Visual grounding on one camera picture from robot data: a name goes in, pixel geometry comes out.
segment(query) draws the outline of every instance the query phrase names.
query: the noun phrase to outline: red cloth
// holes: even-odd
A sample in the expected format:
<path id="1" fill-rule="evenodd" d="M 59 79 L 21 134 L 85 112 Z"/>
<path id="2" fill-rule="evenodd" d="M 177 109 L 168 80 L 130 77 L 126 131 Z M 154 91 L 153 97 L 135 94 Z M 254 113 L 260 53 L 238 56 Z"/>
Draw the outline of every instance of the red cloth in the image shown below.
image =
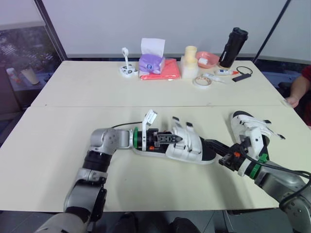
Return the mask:
<path id="1" fill-rule="evenodd" d="M 311 82 L 311 66 L 305 67 L 302 70 L 301 75 Z M 310 101 L 306 105 L 305 112 L 303 115 L 303 120 L 307 125 L 311 126 L 311 102 Z"/>
<path id="2" fill-rule="evenodd" d="M 311 82 L 311 66 L 305 67 L 302 70 L 301 75 Z"/>
<path id="3" fill-rule="evenodd" d="M 167 58 L 165 59 L 165 66 L 161 74 L 148 74 L 141 75 L 142 80 L 153 80 L 153 79 L 179 79 L 179 68 L 176 59 Z"/>

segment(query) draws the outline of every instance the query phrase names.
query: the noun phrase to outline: tape roll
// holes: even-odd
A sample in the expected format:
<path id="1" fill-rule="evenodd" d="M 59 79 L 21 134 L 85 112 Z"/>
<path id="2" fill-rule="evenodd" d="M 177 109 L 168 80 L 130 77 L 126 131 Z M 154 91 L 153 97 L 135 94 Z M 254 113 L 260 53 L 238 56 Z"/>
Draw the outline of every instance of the tape roll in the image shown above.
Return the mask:
<path id="1" fill-rule="evenodd" d="M 201 89 L 207 89 L 211 85 L 212 80 L 207 77 L 199 76 L 193 79 L 192 83 L 196 87 L 199 87 Z"/>

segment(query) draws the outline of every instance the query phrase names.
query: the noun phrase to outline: pink bowl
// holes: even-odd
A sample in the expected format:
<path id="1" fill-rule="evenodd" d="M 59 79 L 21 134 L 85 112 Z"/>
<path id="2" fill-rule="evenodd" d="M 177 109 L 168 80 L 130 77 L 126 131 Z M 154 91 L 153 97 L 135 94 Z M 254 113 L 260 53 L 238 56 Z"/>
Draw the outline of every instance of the pink bowl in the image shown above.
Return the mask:
<path id="1" fill-rule="evenodd" d="M 196 59 L 198 59 L 198 61 L 201 57 L 208 59 L 207 65 L 198 63 L 200 67 L 205 68 L 205 69 L 214 67 L 219 61 L 219 56 L 212 54 L 210 52 L 197 52 L 195 57 Z"/>

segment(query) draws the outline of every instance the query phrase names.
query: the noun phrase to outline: green ring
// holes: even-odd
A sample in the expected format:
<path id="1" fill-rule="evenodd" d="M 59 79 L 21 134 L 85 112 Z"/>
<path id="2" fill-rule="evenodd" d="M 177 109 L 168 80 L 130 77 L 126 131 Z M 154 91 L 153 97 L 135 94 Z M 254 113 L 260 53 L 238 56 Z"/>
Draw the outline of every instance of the green ring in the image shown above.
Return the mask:
<path id="1" fill-rule="evenodd" d="M 267 161 L 268 161 L 268 160 L 267 160 L 267 157 L 268 157 L 268 154 L 262 154 L 261 157 L 259 158 L 258 162 L 261 162 L 261 163 L 267 162 Z M 255 176 L 256 176 L 256 174 L 257 174 L 257 172 L 258 172 L 258 170 L 259 170 L 260 167 L 261 167 L 261 165 L 259 165 L 259 164 L 256 164 L 256 165 L 254 166 L 253 170 L 252 170 L 251 173 L 249 174 L 249 177 L 250 177 L 251 179 L 253 179 L 253 180 L 255 179 Z"/>
<path id="2" fill-rule="evenodd" d="M 134 128 L 134 138 L 133 138 L 134 148 L 137 148 L 137 138 L 138 138 L 138 127 L 135 127 Z"/>

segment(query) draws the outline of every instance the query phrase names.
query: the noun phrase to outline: black thermos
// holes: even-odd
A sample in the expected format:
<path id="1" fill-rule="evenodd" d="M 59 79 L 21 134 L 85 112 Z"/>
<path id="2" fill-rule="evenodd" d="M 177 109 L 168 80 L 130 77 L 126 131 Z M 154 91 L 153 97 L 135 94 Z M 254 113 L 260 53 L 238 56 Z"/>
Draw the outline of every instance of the black thermos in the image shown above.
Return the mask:
<path id="1" fill-rule="evenodd" d="M 233 28 L 229 35 L 225 49 L 219 58 L 219 65 L 224 68 L 230 68 L 238 56 L 244 42 L 248 38 L 248 32 L 240 28 Z"/>

